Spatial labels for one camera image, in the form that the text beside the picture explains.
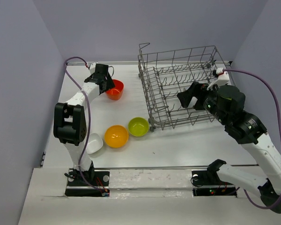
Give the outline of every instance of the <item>screw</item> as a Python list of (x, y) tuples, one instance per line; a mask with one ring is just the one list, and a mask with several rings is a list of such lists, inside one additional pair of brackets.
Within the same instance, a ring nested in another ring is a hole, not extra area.
[(192, 176), (192, 179), (193, 179), (194, 181), (198, 181), (198, 180), (199, 180), (199, 176), (198, 176), (197, 174), (194, 174), (194, 175)]
[(107, 175), (103, 176), (103, 181), (104, 181), (104, 182), (109, 181), (109, 176), (107, 176)]

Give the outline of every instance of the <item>bowl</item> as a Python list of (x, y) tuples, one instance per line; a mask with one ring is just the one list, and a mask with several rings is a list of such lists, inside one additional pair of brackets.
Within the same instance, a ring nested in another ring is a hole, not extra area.
[(88, 145), (86, 147), (86, 152), (88, 154), (93, 154), (99, 151), (103, 147), (103, 140), (99, 134), (92, 133), (89, 135)]
[(144, 136), (149, 130), (149, 123), (142, 117), (135, 117), (128, 124), (129, 132), (136, 137)]
[(128, 131), (121, 125), (115, 125), (107, 129), (104, 135), (106, 144), (112, 148), (120, 148), (128, 141)]
[(106, 95), (108, 98), (110, 98), (112, 100), (119, 100), (123, 94), (124, 84), (118, 80), (112, 80), (112, 81), (113, 81), (115, 87), (108, 90), (106, 92)]

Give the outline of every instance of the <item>white bowl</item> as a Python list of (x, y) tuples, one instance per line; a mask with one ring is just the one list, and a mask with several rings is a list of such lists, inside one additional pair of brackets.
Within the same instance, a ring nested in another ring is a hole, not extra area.
[(103, 146), (102, 138), (98, 134), (92, 133), (89, 135), (89, 142), (86, 147), (86, 152), (88, 154), (93, 154), (96, 151), (99, 151), (102, 148), (102, 146)]

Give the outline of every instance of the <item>red bowl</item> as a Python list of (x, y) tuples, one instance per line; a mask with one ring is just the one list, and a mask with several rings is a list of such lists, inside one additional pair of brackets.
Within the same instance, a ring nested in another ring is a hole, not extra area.
[(113, 81), (115, 87), (108, 90), (106, 92), (106, 95), (108, 98), (110, 98), (112, 100), (119, 100), (123, 94), (124, 84), (118, 80), (112, 80), (112, 81)]

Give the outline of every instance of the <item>wire dish rack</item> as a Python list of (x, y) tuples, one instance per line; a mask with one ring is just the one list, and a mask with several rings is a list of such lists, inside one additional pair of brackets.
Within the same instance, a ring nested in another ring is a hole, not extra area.
[(192, 82), (210, 83), (215, 61), (224, 64), (215, 46), (187, 48), (166, 52), (144, 54), (142, 50), (150, 43), (139, 44), (139, 77), (145, 94), (149, 113), (150, 131), (156, 128), (172, 127), (214, 117), (208, 111), (196, 111), (192, 107), (183, 108), (177, 94), (188, 89)]

